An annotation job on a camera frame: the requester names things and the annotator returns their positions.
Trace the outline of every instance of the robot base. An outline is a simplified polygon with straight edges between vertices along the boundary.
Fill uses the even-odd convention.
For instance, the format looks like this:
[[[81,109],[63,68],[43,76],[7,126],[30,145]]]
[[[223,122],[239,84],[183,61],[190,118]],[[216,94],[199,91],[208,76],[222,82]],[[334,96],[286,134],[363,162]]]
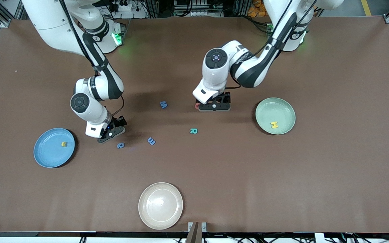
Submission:
[[[125,121],[123,116],[120,116],[118,119],[112,117],[112,121],[109,123],[108,128],[104,131],[102,138],[98,138],[97,142],[105,143],[111,140],[114,137],[117,137],[125,132]]]
[[[103,37],[101,42],[97,42],[97,45],[103,53],[110,53],[118,46],[124,45],[126,26],[122,23],[116,23],[113,20],[106,20],[106,22],[109,23],[109,32],[105,37]]]
[[[227,112],[230,110],[230,92],[225,92],[215,98],[209,99],[205,105],[198,100],[196,100],[196,103],[199,103],[200,112]]]

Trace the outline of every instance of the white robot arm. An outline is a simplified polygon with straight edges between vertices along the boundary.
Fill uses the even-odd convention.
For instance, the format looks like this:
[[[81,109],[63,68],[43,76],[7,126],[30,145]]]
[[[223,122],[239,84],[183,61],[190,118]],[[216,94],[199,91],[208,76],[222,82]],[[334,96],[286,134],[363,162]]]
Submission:
[[[265,78],[281,51],[293,51],[303,42],[313,17],[313,6],[334,9],[343,0],[264,0],[274,31],[259,57],[236,40],[207,52],[202,65],[202,80],[193,91],[199,111],[227,111],[230,93],[224,92],[228,72],[239,86],[256,87]]]
[[[113,51],[121,42],[115,41],[119,23],[104,20],[92,6],[98,0],[23,0],[23,5],[40,37],[51,47],[85,56],[96,75],[79,79],[71,98],[71,109],[86,120],[86,135],[103,143],[124,133],[124,117],[114,118],[100,104],[102,100],[122,97],[124,85],[113,70],[102,49]],[[83,32],[72,17],[85,28]]]

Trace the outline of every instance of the power strip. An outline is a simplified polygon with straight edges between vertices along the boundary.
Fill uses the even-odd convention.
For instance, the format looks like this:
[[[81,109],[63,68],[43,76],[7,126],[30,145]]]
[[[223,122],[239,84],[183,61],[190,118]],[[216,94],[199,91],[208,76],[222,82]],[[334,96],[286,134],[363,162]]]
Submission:
[[[129,1],[127,1],[127,6],[124,6],[124,5],[120,5],[119,8],[118,8],[118,11],[122,11],[122,12],[131,12],[131,9],[133,7],[133,4],[132,3],[129,3]]]
[[[200,10],[200,11],[191,11],[190,16],[207,16],[207,11]]]

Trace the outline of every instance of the blue plate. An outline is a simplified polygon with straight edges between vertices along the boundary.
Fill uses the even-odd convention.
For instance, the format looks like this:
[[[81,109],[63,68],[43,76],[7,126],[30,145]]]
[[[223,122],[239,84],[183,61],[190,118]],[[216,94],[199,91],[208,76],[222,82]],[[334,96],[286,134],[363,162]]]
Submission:
[[[73,155],[74,137],[66,129],[50,129],[42,134],[34,146],[34,159],[46,168],[55,168],[66,163]]]

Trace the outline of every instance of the plate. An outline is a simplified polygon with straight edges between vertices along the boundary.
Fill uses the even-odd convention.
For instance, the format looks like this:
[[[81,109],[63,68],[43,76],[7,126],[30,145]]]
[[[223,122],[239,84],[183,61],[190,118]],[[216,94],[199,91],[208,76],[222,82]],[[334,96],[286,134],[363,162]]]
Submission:
[[[139,199],[142,222],[155,230],[163,230],[178,222],[182,214],[182,196],[175,186],[159,182],[148,186]]]
[[[46,168],[55,168],[66,163],[75,148],[73,134],[67,129],[55,128],[43,133],[34,146],[34,159]]]
[[[271,134],[285,134],[295,125],[295,111],[292,106],[280,98],[262,100],[256,108],[256,121],[259,126]]]

